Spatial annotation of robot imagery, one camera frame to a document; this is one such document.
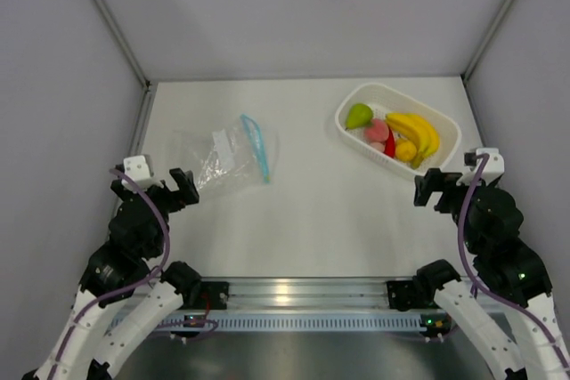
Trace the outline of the yellow fake pear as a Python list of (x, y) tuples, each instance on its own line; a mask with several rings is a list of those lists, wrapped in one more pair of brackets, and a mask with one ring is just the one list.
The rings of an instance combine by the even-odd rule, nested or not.
[(402, 138), (395, 141), (395, 158), (398, 161), (409, 164), (417, 153), (417, 148), (411, 141)]

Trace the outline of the yellow fake banana bunch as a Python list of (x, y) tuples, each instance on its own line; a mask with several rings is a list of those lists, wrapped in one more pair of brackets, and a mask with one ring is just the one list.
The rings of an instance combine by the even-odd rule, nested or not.
[(388, 113), (385, 122), (398, 139), (411, 141), (417, 148), (416, 157), (408, 164), (418, 169), (421, 164), (437, 153), (440, 136), (436, 129), (423, 117), (412, 113)]

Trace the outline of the red fake chili pepper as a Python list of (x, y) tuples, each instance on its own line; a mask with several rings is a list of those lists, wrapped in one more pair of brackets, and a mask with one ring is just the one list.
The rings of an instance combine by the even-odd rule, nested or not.
[(391, 128), (388, 129), (388, 137), (384, 143), (384, 146), (385, 146), (385, 148), (384, 148), (383, 153), (389, 158), (394, 158), (395, 157), (395, 137), (394, 137), (394, 133), (393, 133)]

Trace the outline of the small pink fake fruit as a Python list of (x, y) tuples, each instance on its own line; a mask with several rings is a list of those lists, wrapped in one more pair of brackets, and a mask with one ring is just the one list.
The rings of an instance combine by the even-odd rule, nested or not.
[(372, 142), (372, 143), (370, 144), (370, 146), (371, 146), (373, 149), (375, 149), (375, 150), (377, 150), (378, 152), (380, 152), (380, 153), (383, 153), (383, 152), (385, 151), (385, 145), (384, 145), (383, 143), (381, 143), (381, 142), (377, 142), (377, 141)]

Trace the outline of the pink fake peach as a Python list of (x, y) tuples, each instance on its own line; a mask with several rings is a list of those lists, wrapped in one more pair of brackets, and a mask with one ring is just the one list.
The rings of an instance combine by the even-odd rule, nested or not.
[(364, 128), (363, 135), (366, 142), (384, 143), (388, 140), (390, 129), (383, 120), (373, 118)]

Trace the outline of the clear zip top bag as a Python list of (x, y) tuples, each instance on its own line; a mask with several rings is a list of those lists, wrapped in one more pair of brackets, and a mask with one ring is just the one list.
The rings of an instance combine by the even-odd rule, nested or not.
[(175, 130), (167, 144), (167, 158), (192, 171), (203, 201), (270, 184), (279, 151), (277, 131), (246, 114), (207, 133)]

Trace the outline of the green fake pear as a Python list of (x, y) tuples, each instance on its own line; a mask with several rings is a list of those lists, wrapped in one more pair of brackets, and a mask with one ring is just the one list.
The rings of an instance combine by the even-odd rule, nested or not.
[(373, 110), (364, 103), (354, 104), (346, 116), (345, 129), (354, 130), (370, 124), (374, 118)]

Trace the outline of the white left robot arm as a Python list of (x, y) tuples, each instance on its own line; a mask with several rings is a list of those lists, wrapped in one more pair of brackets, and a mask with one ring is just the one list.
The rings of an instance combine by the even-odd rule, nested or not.
[(192, 172), (170, 170), (176, 190), (149, 167), (111, 172), (120, 205), (109, 237), (89, 257), (56, 345), (26, 379), (111, 379), (160, 321), (200, 300), (201, 276), (168, 260), (170, 215), (200, 201)]

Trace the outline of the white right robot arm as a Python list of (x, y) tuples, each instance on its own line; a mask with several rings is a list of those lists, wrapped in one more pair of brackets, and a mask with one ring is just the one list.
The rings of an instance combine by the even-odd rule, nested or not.
[(496, 379), (567, 379), (569, 351), (558, 326), (546, 266), (521, 238), (515, 199), (476, 170), (429, 169), (415, 180), (415, 206), (436, 192), (435, 210), (457, 226), (460, 261), (469, 280), (445, 260), (417, 270), (420, 302), (437, 306), (483, 357)]

